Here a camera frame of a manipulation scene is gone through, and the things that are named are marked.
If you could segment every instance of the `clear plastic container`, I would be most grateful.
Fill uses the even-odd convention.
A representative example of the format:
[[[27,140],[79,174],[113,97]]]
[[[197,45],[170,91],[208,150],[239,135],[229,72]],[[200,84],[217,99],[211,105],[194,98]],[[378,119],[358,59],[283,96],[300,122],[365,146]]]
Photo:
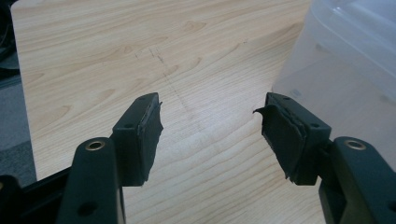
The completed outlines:
[[[314,0],[273,91],[371,143],[396,171],[396,1]]]

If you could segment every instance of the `metal screw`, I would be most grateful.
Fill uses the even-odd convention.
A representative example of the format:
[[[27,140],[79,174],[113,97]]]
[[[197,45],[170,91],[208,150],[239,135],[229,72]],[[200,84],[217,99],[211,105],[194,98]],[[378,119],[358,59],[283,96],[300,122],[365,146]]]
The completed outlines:
[[[87,146],[85,146],[85,149],[87,149],[89,151],[95,151],[95,150],[99,150],[102,147],[104,147],[105,144],[106,143],[104,141],[94,141],[94,142],[87,144]]]
[[[356,149],[356,150],[364,150],[364,149],[367,148],[363,143],[355,141],[355,140],[351,140],[351,139],[346,140],[344,142],[344,144],[347,147],[350,147],[350,148],[353,148],[353,149]]]

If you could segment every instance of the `light wood tabletop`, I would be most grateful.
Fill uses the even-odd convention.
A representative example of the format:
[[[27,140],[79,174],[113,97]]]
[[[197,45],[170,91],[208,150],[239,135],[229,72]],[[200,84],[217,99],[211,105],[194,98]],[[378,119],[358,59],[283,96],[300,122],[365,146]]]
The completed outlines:
[[[158,92],[149,181],[128,223],[323,223],[318,186],[285,179],[252,111],[288,57],[309,0],[20,0],[12,8],[39,179],[110,136]]]

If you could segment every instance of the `wood grain surface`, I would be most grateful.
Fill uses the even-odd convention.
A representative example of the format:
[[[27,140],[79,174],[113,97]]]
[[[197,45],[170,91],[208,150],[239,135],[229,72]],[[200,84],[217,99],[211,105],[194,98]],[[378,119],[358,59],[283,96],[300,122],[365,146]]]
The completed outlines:
[[[264,96],[310,1],[21,0],[12,8],[38,178],[110,136],[158,92],[149,181],[125,188],[128,223],[322,223],[318,186],[284,178],[261,136]]]

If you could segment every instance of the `dark floor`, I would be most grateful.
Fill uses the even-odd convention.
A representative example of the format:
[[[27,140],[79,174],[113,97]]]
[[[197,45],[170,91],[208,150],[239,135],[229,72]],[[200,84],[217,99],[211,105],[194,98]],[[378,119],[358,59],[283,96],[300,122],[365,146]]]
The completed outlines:
[[[0,67],[18,69],[17,54],[0,62]],[[22,186],[36,181],[20,75],[0,74],[0,175],[14,175]]]

